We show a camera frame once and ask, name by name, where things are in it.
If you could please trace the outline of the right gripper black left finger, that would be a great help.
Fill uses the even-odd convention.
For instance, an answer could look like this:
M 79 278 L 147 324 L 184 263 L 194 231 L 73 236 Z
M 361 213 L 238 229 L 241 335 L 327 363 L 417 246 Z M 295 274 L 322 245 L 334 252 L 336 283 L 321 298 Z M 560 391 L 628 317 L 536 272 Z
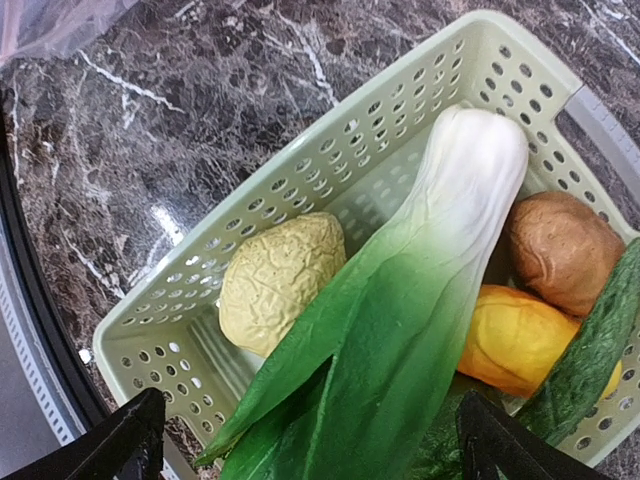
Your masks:
M 164 395 L 144 389 L 99 425 L 9 479 L 157 479 L 163 469 Z

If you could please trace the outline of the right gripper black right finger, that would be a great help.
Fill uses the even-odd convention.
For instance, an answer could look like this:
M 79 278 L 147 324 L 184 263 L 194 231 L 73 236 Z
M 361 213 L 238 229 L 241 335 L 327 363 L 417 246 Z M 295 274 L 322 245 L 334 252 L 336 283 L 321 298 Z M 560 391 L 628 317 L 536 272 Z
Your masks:
M 457 409 L 465 479 L 603 479 L 605 476 L 549 446 L 480 393 L 467 392 Z

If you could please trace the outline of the pale green plastic basket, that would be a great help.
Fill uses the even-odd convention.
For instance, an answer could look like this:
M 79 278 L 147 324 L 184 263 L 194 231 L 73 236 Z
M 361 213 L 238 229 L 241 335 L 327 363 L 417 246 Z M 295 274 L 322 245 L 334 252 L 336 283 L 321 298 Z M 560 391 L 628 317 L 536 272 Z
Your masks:
M 217 305 L 232 255 L 251 236 L 301 214 L 336 216 L 356 252 L 406 198 L 429 131 L 452 104 L 509 116 L 525 131 L 521 190 L 564 190 L 625 240 L 636 231 L 556 117 L 570 115 L 632 195 L 639 147 L 602 101 L 534 35 L 491 10 L 467 13 L 329 111 L 216 207 L 100 322 L 93 350 L 112 396 L 163 392 L 208 444 L 236 408 L 258 356 L 222 335 Z

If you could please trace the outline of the bok choy toy green white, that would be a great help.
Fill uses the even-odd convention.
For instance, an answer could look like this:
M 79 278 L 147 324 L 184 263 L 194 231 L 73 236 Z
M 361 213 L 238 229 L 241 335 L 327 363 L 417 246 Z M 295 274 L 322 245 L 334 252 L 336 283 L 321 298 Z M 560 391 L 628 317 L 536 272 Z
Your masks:
M 321 291 L 197 459 L 228 479 L 396 479 L 438 412 L 523 183 L 512 119 L 451 106 L 396 213 Z

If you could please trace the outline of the clear dotted zip top bag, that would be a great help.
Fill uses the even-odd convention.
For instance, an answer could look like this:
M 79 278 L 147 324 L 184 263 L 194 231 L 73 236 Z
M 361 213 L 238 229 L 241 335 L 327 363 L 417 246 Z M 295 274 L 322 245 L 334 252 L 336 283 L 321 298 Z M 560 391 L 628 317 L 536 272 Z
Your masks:
M 136 0 L 5 0 L 1 65 L 16 58 L 66 57 L 103 35 Z

